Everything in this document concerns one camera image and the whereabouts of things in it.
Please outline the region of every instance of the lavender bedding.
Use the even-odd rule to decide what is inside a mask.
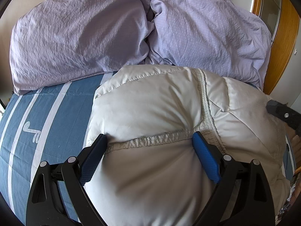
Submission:
[[[264,22],[230,0],[46,0],[15,25],[10,64],[18,95],[144,63],[262,89],[270,48]]]

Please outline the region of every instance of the bed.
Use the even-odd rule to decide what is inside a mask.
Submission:
[[[11,18],[21,17],[43,0],[25,0],[25,6],[15,13],[10,8],[17,1],[1,0],[0,15],[5,11]],[[0,41],[0,48],[1,53],[9,51],[4,41]],[[3,67],[4,74],[10,75],[9,66]],[[60,163],[79,154],[85,143],[94,92],[113,75],[107,73],[44,87],[23,96],[13,95],[10,99],[0,122],[0,192],[22,223],[25,223],[30,185],[40,161]],[[11,87],[10,77],[2,80],[3,85]],[[295,169],[291,144],[287,140],[283,172],[291,179]],[[77,220],[63,184],[60,189],[70,217]]]

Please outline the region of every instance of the white puffy garment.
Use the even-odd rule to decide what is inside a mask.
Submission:
[[[86,183],[88,196],[108,226],[192,225],[214,189],[192,147],[200,131],[223,154],[261,162],[277,213],[290,184],[281,171],[285,129],[267,113],[269,100],[200,69],[122,68],[95,93],[86,145],[103,133],[108,148]]]

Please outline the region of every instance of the black plastic arm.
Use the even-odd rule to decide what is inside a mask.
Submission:
[[[210,156],[198,155],[202,166],[213,164],[214,158],[222,176],[194,226],[275,226],[273,198],[260,162],[256,159],[250,163],[235,161],[230,155],[223,156],[218,149],[212,149],[200,132],[194,135],[202,140],[195,149],[204,150],[202,146],[206,146],[211,152]],[[237,179],[241,179],[241,184],[231,217],[220,222]]]
[[[301,114],[275,100],[270,100],[266,109],[269,114],[286,122],[301,137]]]
[[[78,157],[64,163],[40,163],[27,202],[26,225],[41,226],[107,226],[87,196],[83,185],[90,181],[107,147],[106,136],[100,134]],[[81,223],[68,217],[61,199],[58,181],[64,181]]]

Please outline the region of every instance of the blue striped sheet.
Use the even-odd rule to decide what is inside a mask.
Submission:
[[[94,92],[112,76],[93,76],[12,97],[0,122],[0,192],[22,223],[37,166],[43,160],[55,164],[79,154]],[[63,182],[60,189],[70,217],[77,220]]]

